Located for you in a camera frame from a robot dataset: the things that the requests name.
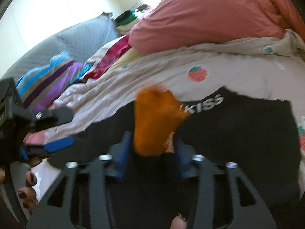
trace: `bed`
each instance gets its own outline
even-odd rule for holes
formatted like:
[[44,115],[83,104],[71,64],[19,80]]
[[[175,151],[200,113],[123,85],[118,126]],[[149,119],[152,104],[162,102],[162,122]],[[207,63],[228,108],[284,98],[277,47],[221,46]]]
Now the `bed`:
[[[154,11],[153,18],[158,16],[156,11],[158,9]],[[98,26],[100,21],[105,25],[103,30]],[[17,81],[29,69],[46,65],[52,56],[63,50],[69,51],[71,59],[84,65],[90,63],[90,68],[79,77],[77,83],[65,87],[52,103],[53,107],[66,106],[72,109],[75,113],[73,121],[29,135],[27,142],[46,144],[80,133],[92,123],[110,118],[120,108],[133,102],[136,91],[146,83],[162,84],[182,102],[201,100],[225,86],[251,98],[291,102],[301,152],[298,171],[301,198],[305,192],[305,100],[302,95],[302,87],[305,86],[305,43],[302,32],[305,28],[301,27],[299,33],[295,32],[297,28],[281,28],[281,39],[275,36],[277,33],[265,37],[230,38],[221,44],[209,39],[205,43],[193,44],[189,41],[189,45],[162,48],[161,51],[149,48],[151,42],[153,46],[163,46],[153,41],[153,30],[145,34],[144,31],[148,30],[140,23],[141,21],[138,27],[133,28],[138,33],[137,37],[132,36],[133,31],[131,35],[119,37],[110,16],[101,15],[85,22],[84,30],[80,30],[78,27],[82,26],[78,24],[52,36],[52,41],[47,39],[42,42],[31,50],[31,55],[25,54],[10,68],[5,77],[14,73]],[[88,37],[88,42],[75,47],[74,42],[80,42],[75,40],[75,32],[81,37],[88,28],[94,29],[92,24],[99,28],[99,34],[92,31],[92,35],[97,36],[96,42],[86,44],[92,43]],[[134,47],[145,36],[151,38],[151,41],[148,40],[138,48]],[[50,54],[42,55],[49,44],[56,45],[56,48]],[[149,48],[146,52],[141,48],[145,46]],[[26,61],[34,63],[34,66],[20,69]],[[36,109],[37,104],[29,103],[28,107]],[[33,168],[39,183],[34,187],[39,200],[59,175],[62,163],[73,160],[63,158],[59,164],[56,158],[53,159],[44,160]]]

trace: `purple stripe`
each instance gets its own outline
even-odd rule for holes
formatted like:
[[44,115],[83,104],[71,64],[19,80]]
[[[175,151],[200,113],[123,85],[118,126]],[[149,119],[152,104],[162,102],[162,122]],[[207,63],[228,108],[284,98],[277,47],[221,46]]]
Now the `purple stripe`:
[[35,107],[34,111],[38,112],[44,109],[47,109],[49,106],[59,95],[63,88],[66,87],[67,82],[74,76],[74,74],[79,70],[79,68],[83,67],[83,63],[77,62],[75,63],[68,74],[66,74],[49,92],[45,95],[45,98],[40,101]]
[[33,92],[26,98],[26,100],[23,103],[23,106],[25,108],[28,108],[28,106],[35,100],[35,98],[46,88],[48,87],[52,82],[54,82],[60,75],[62,75],[71,65],[75,63],[74,60],[70,61],[69,63],[61,66],[57,71],[53,73],[50,77],[43,80],[36,89],[33,90]]

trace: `bed sheet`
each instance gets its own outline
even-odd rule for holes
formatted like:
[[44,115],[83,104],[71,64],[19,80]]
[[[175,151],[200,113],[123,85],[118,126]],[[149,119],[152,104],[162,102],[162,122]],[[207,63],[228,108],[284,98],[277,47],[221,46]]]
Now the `bed sheet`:
[[[133,101],[136,90],[149,82],[166,86],[180,101],[202,99],[221,86],[254,98],[286,99],[291,101],[295,119],[303,128],[304,50],[305,44],[300,37],[287,31],[282,40],[250,38],[144,56],[124,68],[106,72],[98,80],[89,79],[86,84],[69,87],[54,104],[71,108],[75,117],[69,124],[46,130],[44,143],[83,131],[91,123],[112,116]],[[303,194],[303,152],[302,156],[299,180]],[[44,176],[42,172],[58,173],[58,170],[49,169],[48,163],[34,171],[39,172],[40,177]],[[46,190],[50,183],[50,180],[42,180],[40,188]]]

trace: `gray quilted fabric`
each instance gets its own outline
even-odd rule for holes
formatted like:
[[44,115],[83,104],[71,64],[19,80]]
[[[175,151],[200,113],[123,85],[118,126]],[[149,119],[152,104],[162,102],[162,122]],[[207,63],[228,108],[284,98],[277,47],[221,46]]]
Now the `gray quilted fabric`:
[[104,44],[120,37],[111,16],[103,13],[52,35],[24,54],[2,78],[13,77],[17,82],[26,72],[48,64],[52,56],[63,50],[76,61],[85,62]]

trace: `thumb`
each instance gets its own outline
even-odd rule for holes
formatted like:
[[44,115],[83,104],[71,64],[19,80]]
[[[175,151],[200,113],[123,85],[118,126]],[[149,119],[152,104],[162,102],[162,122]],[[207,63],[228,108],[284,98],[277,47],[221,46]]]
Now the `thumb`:
[[5,171],[0,168],[0,183],[4,182],[5,180]]

